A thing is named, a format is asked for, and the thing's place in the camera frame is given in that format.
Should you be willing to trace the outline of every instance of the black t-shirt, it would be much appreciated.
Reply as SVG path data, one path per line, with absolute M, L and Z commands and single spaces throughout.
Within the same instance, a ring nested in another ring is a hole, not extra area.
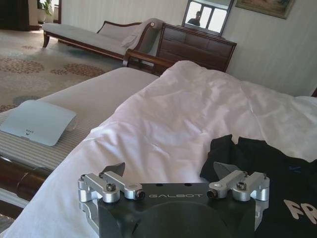
M 190 23 L 190 24 L 193 24 L 196 26 L 200 26 L 200 21 L 195 19 L 195 18 L 190 19 L 187 23 Z
M 201 177 L 210 182 L 219 180 L 214 161 L 234 164 L 249 174 L 267 174 L 269 208 L 255 237 L 317 237 L 317 160 L 309 163 L 288 157 L 260 140 L 240 137 L 235 145 L 231 138 L 227 135 L 212 140 Z

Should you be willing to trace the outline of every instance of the wooden footboard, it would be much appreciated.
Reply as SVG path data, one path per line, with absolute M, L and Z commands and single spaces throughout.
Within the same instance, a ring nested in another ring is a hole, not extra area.
M 143 61 L 152 63 L 153 66 L 142 63 Z M 151 74 L 155 75 L 161 75 L 162 71 L 156 70 L 157 66 L 161 66 L 160 68 L 163 68 L 163 70 L 166 70 L 167 68 L 170 68 L 175 64 L 175 62 L 162 59 L 159 57 L 155 57 L 152 55 L 148 55 L 139 51 L 135 51 L 132 49 L 128 49 L 125 53 L 125 56 L 123 58 L 123 66 L 124 67 L 130 67 L 130 64 L 132 66 L 137 66 L 139 69 L 144 69 L 144 71 L 147 71 Z
M 51 172 L 46 168 L 34 168 L 0 156 L 0 187 L 28 201 Z

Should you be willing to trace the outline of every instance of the wooden dresser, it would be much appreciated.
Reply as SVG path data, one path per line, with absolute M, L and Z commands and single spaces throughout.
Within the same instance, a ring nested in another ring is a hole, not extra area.
M 156 56 L 174 62 L 190 60 L 225 72 L 236 45 L 224 38 L 164 23 Z

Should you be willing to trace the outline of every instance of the picture frame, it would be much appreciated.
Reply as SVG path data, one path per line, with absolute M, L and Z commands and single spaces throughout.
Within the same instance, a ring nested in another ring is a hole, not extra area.
M 236 7 L 286 19 L 295 0 L 237 0 Z

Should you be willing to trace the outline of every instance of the white bedsheet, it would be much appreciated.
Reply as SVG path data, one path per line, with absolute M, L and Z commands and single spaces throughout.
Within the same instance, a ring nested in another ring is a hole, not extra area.
M 5 237 L 97 237 L 78 208 L 77 180 L 126 162 L 137 182 L 200 182 L 212 139 L 265 140 L 317 154 L 317 101 L 294 98 L 181 61 L 93 129 L 45 181 Z

